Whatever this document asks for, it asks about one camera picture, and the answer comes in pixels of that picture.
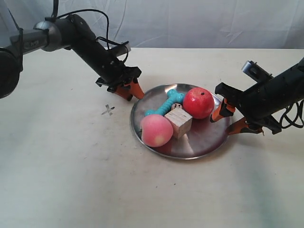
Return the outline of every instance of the table surface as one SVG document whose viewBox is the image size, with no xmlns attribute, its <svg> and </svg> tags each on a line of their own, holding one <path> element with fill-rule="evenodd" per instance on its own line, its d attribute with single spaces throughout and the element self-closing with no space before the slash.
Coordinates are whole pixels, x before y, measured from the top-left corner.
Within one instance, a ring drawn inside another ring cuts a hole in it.
<svg viewBox="0 0 304 228">
<path fill-rule="evenodd" d="M 244 90 L 254 84 L 241 71 L 247 60 L 276 76 L 303 56 L 134 48 L 126 64 L 142 70 L 144 91 L 167 83 L 214 91 L 220 82 Z M 302 129 L 234 135 L 203 159 L 169 160 L 132 135 L 136 99 L 108 93 L 96 79 L 72 51 L 24 56 L 17 89 L 0 100 L 0 227 L 303 226 Z M 112 115 L 102 115 L 106 105 Z"/>
</svg>

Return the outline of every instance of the pink peach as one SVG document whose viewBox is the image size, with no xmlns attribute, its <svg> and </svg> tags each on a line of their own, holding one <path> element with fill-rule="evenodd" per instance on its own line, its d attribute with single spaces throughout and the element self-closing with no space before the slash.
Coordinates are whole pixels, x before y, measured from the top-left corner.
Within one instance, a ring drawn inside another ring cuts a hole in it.
<svg viewBox="0 0 304 228">
<path fill-rule="evenodd" d="M 173 127 L 169 120 L 159 114 L 144 117 L 140 123 L 142 142 L 150 147 L 160 147 L 173 136 Z"/>
</svg>

